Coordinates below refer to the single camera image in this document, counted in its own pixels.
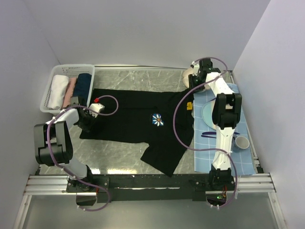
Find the blue grey cup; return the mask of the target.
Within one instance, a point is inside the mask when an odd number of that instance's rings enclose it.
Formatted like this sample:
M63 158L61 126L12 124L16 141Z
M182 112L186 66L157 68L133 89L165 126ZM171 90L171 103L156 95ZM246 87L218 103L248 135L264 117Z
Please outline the blue grey cup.
M235 136L232 143L232 151L239 152L241 150L246 150L250 146L249 140L245 136Z

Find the navy rolled t-shirt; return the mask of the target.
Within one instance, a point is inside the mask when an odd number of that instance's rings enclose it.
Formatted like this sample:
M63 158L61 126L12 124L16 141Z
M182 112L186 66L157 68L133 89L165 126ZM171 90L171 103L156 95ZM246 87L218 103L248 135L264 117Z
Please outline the navy rolled t-shirt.
M87 105L92 94L92 75L89 73L79 74L73 90L71 103Z

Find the purple plastic knife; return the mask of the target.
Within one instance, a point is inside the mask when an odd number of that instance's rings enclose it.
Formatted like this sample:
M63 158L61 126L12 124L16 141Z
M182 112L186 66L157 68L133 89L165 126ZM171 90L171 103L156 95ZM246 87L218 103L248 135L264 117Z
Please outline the purple plastic knife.
M202 135L216 135L216 132L206 131L206 132L202 132Z

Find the white plastic basket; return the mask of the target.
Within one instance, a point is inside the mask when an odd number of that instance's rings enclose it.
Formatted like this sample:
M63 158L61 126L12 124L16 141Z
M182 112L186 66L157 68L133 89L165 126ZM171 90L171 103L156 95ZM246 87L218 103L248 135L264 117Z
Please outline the white plastic basket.
M58 115L61 109L73 105L75 96L81 105L89 107L94 81L95 67L90 64L64 64L53 67L40 111Z

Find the pink rolled t-shirt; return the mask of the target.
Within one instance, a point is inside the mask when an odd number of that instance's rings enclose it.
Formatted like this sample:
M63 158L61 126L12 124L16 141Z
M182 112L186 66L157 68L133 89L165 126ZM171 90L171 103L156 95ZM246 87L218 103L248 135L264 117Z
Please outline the pink rolled t-shirt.
M65 96L64 96L64 100L63 100L63 104L62 104L62 108L65 108L65 107L67 107L71 104L71 98L72 98L72 95L73 95L73 91L74 91L76 82L77 82L76 77L72 77L72 78L69 79L69 82L68 82L68 85L67 85L67 88L66 88L66 93L65 93Z

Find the cream and blue plate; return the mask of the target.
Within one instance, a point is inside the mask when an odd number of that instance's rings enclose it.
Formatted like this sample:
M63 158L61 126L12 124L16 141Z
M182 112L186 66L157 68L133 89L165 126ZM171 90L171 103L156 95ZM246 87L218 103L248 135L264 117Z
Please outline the cream and blue plate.
M215 101L209 101L202 107L202 118L205 124L211 129L215 130L215 124L213 123L212 114Z

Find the blue grid placemat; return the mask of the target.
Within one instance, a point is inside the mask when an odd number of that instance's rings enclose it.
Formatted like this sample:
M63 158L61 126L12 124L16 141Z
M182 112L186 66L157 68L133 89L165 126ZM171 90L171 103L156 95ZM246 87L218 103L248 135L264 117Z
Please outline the blue grid placemat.
M202 107L209 101L214 101L215 95L212 90L194 93L193 111L194 111L194 148L206 149L215 148L216 139L201 137L202 132L216 130L208 127L202 118ZM247 124L245 115L241 112L240 122L237 124L234 136L245 136L248 140ZM209 173L214 160L214 151L196 151L194 153L194 170L201 173ZM237 169L239 176L255 174L252 153L250 147L246 150L231 153L231 157Z

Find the white rolled t-shirt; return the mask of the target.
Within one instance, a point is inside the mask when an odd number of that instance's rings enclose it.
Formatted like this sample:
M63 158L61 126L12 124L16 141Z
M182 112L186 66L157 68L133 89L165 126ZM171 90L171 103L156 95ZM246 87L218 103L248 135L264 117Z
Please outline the white rolled t-shirt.
M65 75L55 75L51 83L51 93L48 108L58 110L62 107L69 78Z

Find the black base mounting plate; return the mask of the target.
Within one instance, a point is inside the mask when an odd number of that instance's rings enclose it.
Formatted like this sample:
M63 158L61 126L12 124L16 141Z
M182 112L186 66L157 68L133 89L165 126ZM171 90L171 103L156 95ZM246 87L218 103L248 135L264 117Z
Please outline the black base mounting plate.
M205 201L206 194L235 191L231 177L223 183L217 178L209 180L208 174L177 174L172 177L161 174L148 175L93 175L93 187L69 180L66 191L80 197L93 196L97 203L114 201L180 200Z

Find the black daisy t-shirt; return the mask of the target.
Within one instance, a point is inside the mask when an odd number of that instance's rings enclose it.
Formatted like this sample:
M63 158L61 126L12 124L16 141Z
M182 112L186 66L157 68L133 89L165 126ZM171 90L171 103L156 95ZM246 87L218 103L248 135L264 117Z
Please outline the black daisy t-shirt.
M107 116L98 116L80 138L147 143L141 161L171 177L194 135L193 95L187 93L94 89Z

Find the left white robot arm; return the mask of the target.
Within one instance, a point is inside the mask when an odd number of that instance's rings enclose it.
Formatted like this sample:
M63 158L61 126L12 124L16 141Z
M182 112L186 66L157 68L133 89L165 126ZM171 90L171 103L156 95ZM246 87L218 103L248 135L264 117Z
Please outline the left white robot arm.
M74 176L78 177L78 187L85 192L91 191L95 180L90 168L73 155L69 129L77 125L84 132L89 132L96 117L87 109L79 107L69 111L61 110L61 113L63 115L50 127L50 144L54 158L61 167L73 173L70 180L74 180ZM47 128L47 123L34 126L35 158L38 164L52 167L55 164L48 147Z

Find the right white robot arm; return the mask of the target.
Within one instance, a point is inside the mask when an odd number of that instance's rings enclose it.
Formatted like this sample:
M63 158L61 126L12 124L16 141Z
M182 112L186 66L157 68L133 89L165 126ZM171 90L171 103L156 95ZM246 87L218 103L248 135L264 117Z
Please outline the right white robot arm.
M225 177L231 176L230 153L233 135L241 117L242 96L230 89L221 71L213 67L211 58L193 61L191 68L193 72L188 75L189 88L198 91L208 86L215 96L212 122L216 129L216 149L208 183L212 189L219 190L225 185Z

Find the cream divided dish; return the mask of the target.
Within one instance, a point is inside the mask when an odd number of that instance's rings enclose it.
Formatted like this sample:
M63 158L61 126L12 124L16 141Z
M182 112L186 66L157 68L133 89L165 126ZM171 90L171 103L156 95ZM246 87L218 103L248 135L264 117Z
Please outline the cream divided dish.
M193 89L205 82L207 76L206 70L199 70L197 75L193 75L193 68L183 72L183 83L186 88Z

